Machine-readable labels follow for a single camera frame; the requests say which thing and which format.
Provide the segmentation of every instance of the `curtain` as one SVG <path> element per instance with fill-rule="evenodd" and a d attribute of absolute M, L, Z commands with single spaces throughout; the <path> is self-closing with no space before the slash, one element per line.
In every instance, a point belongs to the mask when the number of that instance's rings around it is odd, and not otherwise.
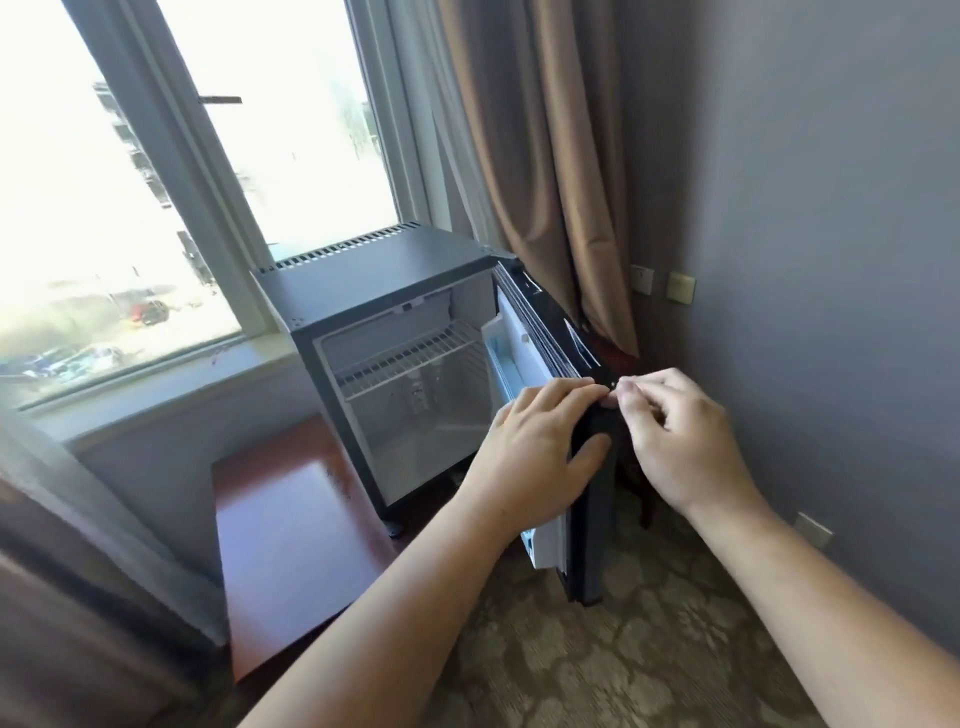
<path fill-rule="evenodd" d="M 226 640 L 222 591 L 0 406 L 0 724 L 143 724 Z"/>
<path fill-rule="evenodd" d="M 637 355 L 614 1 L 415 8 L 451 164 L 476 159 L 505 246 L 567 314 Z"/>

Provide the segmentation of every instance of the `fridge vent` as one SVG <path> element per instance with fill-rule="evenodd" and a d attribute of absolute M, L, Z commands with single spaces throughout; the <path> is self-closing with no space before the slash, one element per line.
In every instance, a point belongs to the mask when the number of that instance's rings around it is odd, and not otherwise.
<path fill-rule="evenodd" d="M 440 331 L 419 336 L 395 349 L 350 366 L 336 375 L 337 384 L 340 385 L 344 399 L 350 401 L 424 364 L 458 352 L 471 344 L 479 344 L 479 341 L 479 331 L 469 324 L 454 320 Z"/>
<path fill-rule="evenodd" d="M 324 257 L 329 257 L 330 255 L 336 255 L 352 248 L 359 248 L 361 245 L 367 245 L 367 243 L 372 243 L 374 240 L 380 240 L 385 237 L 390 237 L 391 235 L 396 235 L 398 232 L 412 230 L 413 228 L 419 227 L 420 223 L 409 222 L 393 225 L 389 228 L 384 228 L 383 230 L 379 231 L 368 232 L 366 235 L 359 235 L 351 240 L 345 240 L 342 243 L 327 245 L 310 251 L 309 253 L 292 255 L 291 257 L 284 258 L 283 260 L 278 260 L 271 266 L 261 268 L 260 273 L 272 273 L 273 271 L 282 271 L 285 268 L 293 268 L 294 266 L 302 265 L 303 263 L 309 263 L 312 260 L 319 260 Z"/>

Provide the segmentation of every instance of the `electrical outlet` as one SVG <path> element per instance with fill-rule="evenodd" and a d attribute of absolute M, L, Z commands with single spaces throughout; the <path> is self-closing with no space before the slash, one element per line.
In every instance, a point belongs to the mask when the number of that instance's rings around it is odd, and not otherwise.
<path fill-rule="evenodd" d="M 630 287 L 637 293 L 649 296 L 654 292 L 654 269 L 642 265 L 630 266 Z"/>
<path fill-rule="evenodd" d="M 811 519 L 806 513 L 798 513 L 797 519 L 793 522 L 793 527 L 797 533 L 807 539 L 812 546 L 821 551 L 833 538 L 833 531 Z"/>
<path fill-rule="evenodd" d="M 693 303 L 693 289 L 696 285 L 697 280 L 693 276 L 672 271 L 666 281 L 666 297 L 670 301 L 690 305 Z"/>

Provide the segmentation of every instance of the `hand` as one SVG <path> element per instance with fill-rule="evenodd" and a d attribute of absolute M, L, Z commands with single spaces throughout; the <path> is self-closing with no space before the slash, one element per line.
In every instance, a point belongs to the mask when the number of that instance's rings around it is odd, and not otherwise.
<path fill-rule="evenodd" d="M 763 506 L 726 410 L 676 369 L 625 376 L 612 397 L 636 459 L 661 496 L 692 519 L 714 506 Z"/>
<path fill-rule="evenodd" d="M 611 440 L 594 435 L 567 462 L 573 426 L 610 390 L 592 379 L 552 379 L 504 406 L 451 501 L 507 541 L 559 516 L 599 470 Z"/>

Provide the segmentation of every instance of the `wire shelf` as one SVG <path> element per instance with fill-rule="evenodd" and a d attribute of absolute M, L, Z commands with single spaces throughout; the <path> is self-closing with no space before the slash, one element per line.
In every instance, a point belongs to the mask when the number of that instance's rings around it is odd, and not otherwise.
<path fill-rule="evenodd" d="M 336 375 L 344 400 L 354 400 L 372 389 L 404 376 L 480 341 L 480 332 L 459 319 L 440 331 L 419 336 L 395 349 L 372 356 Z"/>

